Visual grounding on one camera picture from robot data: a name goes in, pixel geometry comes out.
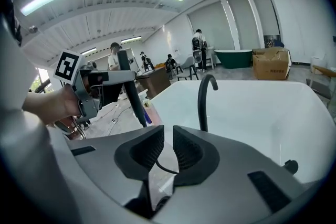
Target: floor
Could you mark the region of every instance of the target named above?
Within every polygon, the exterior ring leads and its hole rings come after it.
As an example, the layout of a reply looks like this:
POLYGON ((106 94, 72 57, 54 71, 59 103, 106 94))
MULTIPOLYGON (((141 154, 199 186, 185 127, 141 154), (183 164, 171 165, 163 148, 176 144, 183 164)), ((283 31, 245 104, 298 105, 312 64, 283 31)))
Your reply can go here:
MULTIPOLYGON (((205 74, 212 74, 217 80, 256 80, 253 74, 252 67, 240 69, 225 69, 220 65, 212 70, 209 69, 206 73, 198 72, 198 78, 201 80, 205 74)), ((310 78, 311 72, 306 66, 292 66, 289 72, 287 81, 297 81, 306 83, 306 78, 310 78)), ((315 76, 315 81, 328 84, 330 80, 325 76, 315 76)), ((171 80, 171 83, 177 82, 177 78, 171 80)), ((321 101, 326 104, 327 99, 320 97, 321 101)), ((119 100, 117 103, 112 103, 105 106, 99 111, 96 118, 91 120, 90 127, 85 130, 86 138, 102 137, 124 133, 142 126, 133 115, 133 110, 128 99, 119 100)), ((172 145, 164 144, 164 149, 159 157, 161 165, 170 170, 178 171, 177 159, 173 152, 172 145)), ((159 169, 156 165, 150 171, 150 194, 152 207, 155 209, 159 200, 164 196, 172 195, 172 182, 174 176, 159 169)))

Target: black cap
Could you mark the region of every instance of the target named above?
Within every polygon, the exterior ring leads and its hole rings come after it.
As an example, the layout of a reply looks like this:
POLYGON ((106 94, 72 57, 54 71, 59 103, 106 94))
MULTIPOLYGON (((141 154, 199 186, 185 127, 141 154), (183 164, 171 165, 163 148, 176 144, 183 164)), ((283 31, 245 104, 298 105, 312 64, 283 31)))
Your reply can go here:
POLYGON ((118 48, 120 48, 120 45, 119 45, 118 43, 116 43, 116 42, 113 42, 113 43, 111 44, 110 49, 112 49, 113 47, 118 47, 118 48))

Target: curved black spout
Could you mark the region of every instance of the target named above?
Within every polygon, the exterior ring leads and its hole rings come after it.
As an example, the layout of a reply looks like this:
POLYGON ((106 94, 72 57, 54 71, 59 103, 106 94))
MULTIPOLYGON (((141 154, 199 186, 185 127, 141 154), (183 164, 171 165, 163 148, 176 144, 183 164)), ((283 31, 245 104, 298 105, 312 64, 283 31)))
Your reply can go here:
POLYGON ((198 109, 198 120, 199 120, 199 128, 201 131, 208 131, 208 119, 206 118, 206 92, 208 90, 208 84, 209 81, 211 81, 212 88, 214 91, 218 90, 218 85, 217 81, 214 78, 213 75, 206 75, 202 81, 201 85, 199 85, 199 90, 198 90, 198 103, 197 103, 197 109, 198 109))

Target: brown desk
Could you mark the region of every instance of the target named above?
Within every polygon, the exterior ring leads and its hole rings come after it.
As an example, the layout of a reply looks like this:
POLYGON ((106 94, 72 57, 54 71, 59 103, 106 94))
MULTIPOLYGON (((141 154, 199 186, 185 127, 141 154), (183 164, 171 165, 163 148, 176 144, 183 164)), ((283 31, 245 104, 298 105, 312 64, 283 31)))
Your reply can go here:
POLYGON ((164 67, 148 71, 136 78, 142 87, 148 89, 147 96, 154 98, 170 86, 170 81, 164 67))

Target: green bathtub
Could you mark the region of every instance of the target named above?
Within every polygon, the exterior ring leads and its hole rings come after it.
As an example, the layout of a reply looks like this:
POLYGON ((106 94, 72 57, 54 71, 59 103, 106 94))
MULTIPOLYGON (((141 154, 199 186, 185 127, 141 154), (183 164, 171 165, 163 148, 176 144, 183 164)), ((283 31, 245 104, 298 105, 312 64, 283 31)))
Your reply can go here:
POLYGON ((249 67, 252 59, 252 50, 215 50, 215 53, 224 68, 249 67))

